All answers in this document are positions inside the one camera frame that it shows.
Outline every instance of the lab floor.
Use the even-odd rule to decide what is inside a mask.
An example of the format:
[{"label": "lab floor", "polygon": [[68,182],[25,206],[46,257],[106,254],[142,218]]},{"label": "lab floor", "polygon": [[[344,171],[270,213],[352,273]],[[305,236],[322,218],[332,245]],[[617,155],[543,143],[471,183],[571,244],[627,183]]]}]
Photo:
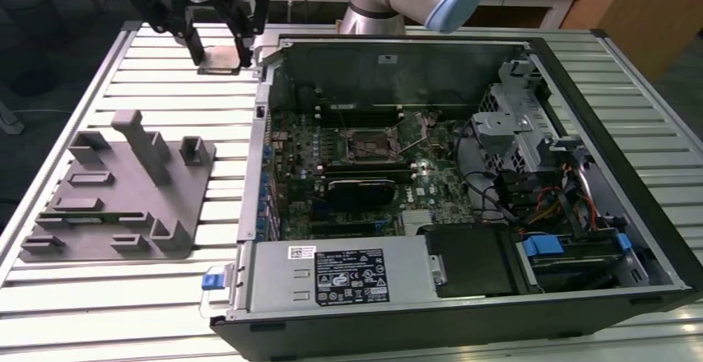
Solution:
[{"label": "lab floor", "polygon": [[[121,23],[138,19],[124,2],[105,2],[96,5],[82,0],[58,0],[57,8],[72,35],[72,42],[48,51],[53,70],[58,74],[57,87],[36,97],[18,97],[0,85],[0,98],[13,110],[56,109],[72,111],[80,101],[102,57],[114,40]],[[282,22],[280,10],[272,10],[274,22]],[[310,7],[310,21],[332,23],[344,9]],[[12,59],[0,57],[0,62]],[[675,111],[699,137],[703,137],[703,39],[696,38],[685,53],[671,66],[665,75],[656,81],[655,88],[667,99]],[[60,112],[18,113],[25,125],[18,136],[0,134],[0,230],[4,228],[14,203],[46,158],[69,114]]]}]

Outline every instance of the table leg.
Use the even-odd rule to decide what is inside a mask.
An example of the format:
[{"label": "table leg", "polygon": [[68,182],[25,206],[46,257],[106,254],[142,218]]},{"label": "table leg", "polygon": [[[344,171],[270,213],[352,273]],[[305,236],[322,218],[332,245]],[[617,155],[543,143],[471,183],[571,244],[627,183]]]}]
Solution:
[{"label": "table leg", "polygon": [[539,26],[540,29],[559,29],[561,27],[563,19],[569,13],[571,4],[573,4],[573,0],[553,1],[553,4],[547,11],[547,15],[544,15],[544,19],[541,20],[541,25]]}]

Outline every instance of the motherboard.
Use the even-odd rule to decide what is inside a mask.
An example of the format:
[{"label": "motherboard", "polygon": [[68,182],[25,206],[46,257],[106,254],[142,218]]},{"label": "motherboard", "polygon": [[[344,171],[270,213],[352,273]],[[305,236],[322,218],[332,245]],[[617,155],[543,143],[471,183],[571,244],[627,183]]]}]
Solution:
[{"label": "motherboard", "polygon": [[416,234],[423,225],[471,222],[452,159],[459,124],[431,109],[274,114],[280,239]]}]

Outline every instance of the gray plastic holder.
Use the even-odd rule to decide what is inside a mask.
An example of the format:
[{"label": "gray plastic holder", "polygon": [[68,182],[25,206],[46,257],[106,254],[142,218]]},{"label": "gray plastic holder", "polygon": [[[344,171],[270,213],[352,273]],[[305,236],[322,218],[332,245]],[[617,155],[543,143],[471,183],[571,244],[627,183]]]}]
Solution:
[{"label": "gray plastic holder", "polygon": [[181,259],[189,256],[214,161],[200,137],[164,142],[145,132],[136,110],[114,112],[128,142],[80,132],[76,157],[46,209],[24,239],[34,261]]}]

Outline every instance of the metal plate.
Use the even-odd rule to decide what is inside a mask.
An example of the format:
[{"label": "metal plate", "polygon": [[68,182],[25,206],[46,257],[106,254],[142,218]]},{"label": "metal plate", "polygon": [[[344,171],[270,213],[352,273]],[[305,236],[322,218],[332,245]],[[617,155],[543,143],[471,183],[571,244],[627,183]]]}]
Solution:
[{"label": "metal plate", "polygon": [[[281,33],[333,32],[332,26],[269,26],[258,40],[260,51],[272,51]],[[427,34],[415,28],[408,33]],[[224,25],[201,25],[200,34],[205,45],[232,43]],[[607,129],[688,245],[703,258],[700,143],[608,42],[583,30],[467,29],[459,34],[539,35],[547,39],[588,102],[599,115],[608,117]],[[144,112],[146,130],[160,130],[166,140],[174,141],[188,134],[214,140],[216,162],[196,233],[197,250],[182,261],[66,264],[25,263],[16,260],[16,249],[10,249],[0,268],[4,276],[12,265],[0,288],[0,360],[242,360],[209,331],[197,304],[200,275],[208,267],[230,262],[236,255],[256,80],[245,71],[237,77],[197,76],[186,49],[178,48],[169,37],[148,27],[134,36],[129,37],[128,50],[124,48],[120,52],[122,48],[118,48],[110,53],[108,60],[116,61],[114,66],[105,67],[96,77],[94,90],[84,97],[90,108],[80,128],[105,128],[104,119],[112,111],[134,108]],[[177,74],[189,82],[182,79],[174,82],[173,71],[192,72],[188,76]],[[560,117],[569,129],[564,112]],[[57,166],[56,172],[65,171],[68,159],[68,155],[61,155],[62,167]],[[40,211],[50,196],[56,179],[48,181],[45,192],[38,190],[42,183],[34,183],[34,190],[25,197],[26,200],[36,194],[40,200],[30,205],[29,214]],[[10,228],[5,231],[2,240],[6,241],[12,231]],[[14,232],[26,231],[26,226],[18,223]],[[226,294],[212,295],[213,308],[224,307],[225,301]],[[703,304],[647,314],[592,336],[573,339],[403,351],[333,360],[424,362],[504,359],[511,355],[529,362],[664,358],[695,361],[703,358],[703,343],[691,337],[695,335],[703,335]]]}]

